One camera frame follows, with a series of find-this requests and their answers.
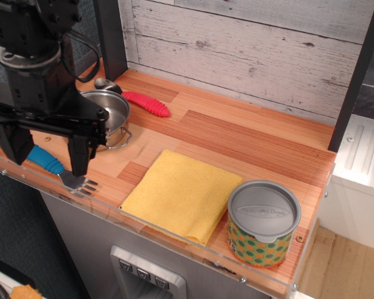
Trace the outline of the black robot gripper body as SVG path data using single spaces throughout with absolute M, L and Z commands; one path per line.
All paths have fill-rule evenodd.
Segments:
M 86 99 L 61 65 L 8 70 L 0 82 L 0 123 L 61 137 L 87 136 L 106 143 L 108 112 Z

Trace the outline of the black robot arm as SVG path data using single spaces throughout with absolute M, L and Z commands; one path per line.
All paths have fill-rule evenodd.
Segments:
M 97 147 L 106 143 L 108 112 L 86 99 L 76 82 L 72 40 L 77 1 L 0 1 L 0 147 L 22 164 L 34 147 L 32 131 L 67 137 L 72 172 L 87 173 Z

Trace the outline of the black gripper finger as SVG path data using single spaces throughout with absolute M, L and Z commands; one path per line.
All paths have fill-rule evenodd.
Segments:
M 68 149 L 74 176 L 87 174 L 89 162 L 97 151 L 97 140 L 87 136 L 74 135 L 69 138 Z
M 30 130 L 0 123 L 0 147 L 8 159 L 21 165 L 34 147 Z

